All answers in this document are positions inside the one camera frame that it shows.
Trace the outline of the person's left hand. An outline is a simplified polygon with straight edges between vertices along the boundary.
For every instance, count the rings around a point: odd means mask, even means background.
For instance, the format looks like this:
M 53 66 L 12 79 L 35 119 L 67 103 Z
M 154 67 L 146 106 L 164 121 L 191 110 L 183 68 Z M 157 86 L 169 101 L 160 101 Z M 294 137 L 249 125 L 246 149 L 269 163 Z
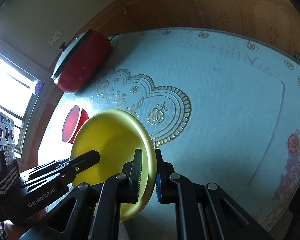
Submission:
M 43 209 L 25 222 L 21 224 L 13 224 L 10 220 L 1 223 L 0 235 L 2 239 L 19 239 L 24 233 L 34 226 L 47 214 L 47 210 Z

